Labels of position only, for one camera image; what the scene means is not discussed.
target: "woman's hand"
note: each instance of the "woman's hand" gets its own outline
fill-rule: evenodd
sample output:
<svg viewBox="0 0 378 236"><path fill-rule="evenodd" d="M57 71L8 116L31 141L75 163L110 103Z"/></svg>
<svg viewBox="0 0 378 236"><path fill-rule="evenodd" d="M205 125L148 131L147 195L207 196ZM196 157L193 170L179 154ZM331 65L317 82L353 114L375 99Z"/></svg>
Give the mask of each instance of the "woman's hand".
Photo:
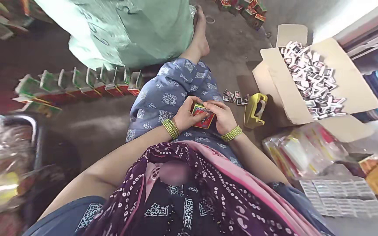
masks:
<svg viewBox="0 0 378 236"><path fill-rule="evenodd" d="M192 104L197 102L202 104L203 101L196 96L188 96L183 102L183 105L177 111L177 114L173 117L173 122L176 125L179 132L187 130L189 127L193 126L195 123L206 118L209 114L208 112L202 112L198 115L192 115Z"/></svg>
<svg viewBox="0 0 378 236"><path fill-rule="evenodd" d="M204 107L211 110L217 116L217 123L215 125L217 126L218 133L221 135L224 135L237 127L237 122L234 119L231 109L224 103L210 100L204 102Z"/></svg>

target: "woman's right hand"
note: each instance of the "woman's right hand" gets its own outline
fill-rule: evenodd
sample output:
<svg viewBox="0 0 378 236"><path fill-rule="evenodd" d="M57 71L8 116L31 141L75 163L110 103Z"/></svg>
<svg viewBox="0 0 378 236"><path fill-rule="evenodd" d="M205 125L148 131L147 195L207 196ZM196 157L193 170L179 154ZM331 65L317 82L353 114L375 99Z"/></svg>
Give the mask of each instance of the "woman's right hand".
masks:
<svg viewBox="0 0 378 236"><path fill-rule="evenodd" d="M217 131L221 135L227 134L237 127L237 122L234 119L231 109L222 102L209 100L203 103L204 107L211 110L217 116Z"/></svg>

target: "row of matchboxes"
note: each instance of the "row of matchboxes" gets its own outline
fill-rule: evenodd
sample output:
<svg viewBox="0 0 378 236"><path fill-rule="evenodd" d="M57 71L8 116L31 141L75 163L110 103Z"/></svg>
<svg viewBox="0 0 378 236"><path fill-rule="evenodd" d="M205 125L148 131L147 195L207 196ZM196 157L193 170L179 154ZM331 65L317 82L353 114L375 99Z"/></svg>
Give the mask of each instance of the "row of matchboxes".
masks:
<svg viewBox="0 0 378 236"><path fill-rule="evenodd" d="M138 96L144 86L141 71L131 72L128 68L110 65L82 73L77 68L73 71L61 70L60 73L44 71L33 78L26 75L20 79L15 92L18 102L44 102L50 105L64 105L81 100L93 100L101 97Z"/></svg>

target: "woman's left hand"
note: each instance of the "woman's left hand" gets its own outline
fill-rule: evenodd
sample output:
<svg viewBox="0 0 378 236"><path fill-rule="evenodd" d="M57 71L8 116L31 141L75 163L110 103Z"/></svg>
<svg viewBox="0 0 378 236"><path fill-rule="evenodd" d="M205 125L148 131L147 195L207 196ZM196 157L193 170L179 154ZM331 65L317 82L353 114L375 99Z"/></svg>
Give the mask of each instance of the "woman's left hand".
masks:
<svg viewBox="0 0 378 236"><path fill-rule="evenodd" d="M194 102L199 104L203 103L203 101L196 96L188 96L183 102L183 105L177 111L177 114L173 117L173 122L180 133L209 115L208 112L203 112L193 116L191 108Z"/></svg>

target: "woman's foot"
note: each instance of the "woman's foot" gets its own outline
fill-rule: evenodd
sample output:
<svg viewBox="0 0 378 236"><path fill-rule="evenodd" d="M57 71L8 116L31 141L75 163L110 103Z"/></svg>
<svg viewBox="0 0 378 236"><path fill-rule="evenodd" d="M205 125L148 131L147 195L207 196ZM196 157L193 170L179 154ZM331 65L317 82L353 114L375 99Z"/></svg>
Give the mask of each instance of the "woman's foot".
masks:
<svg viewBox="0 0 378 236"><path fill-rule="evenodd" d="M201 57L210 53L210 46L208 45L207 38L205 36L205 30L207 29L207 20L200 5L195 6L197 9L196 16L197 22L194 25L194 33L191 45L195 45L201 52Z"/></svg>
<svg viewBox="0 0 378 236"><path fill-rule="evenodd" d="M189 47L180 55L181 58L186 58L197 64L201 57L210 53L210 46L205 37L205 30L207 29L207 20L200 5L196 5L197 13L194 20L194 33L192 42Z"/></svg>

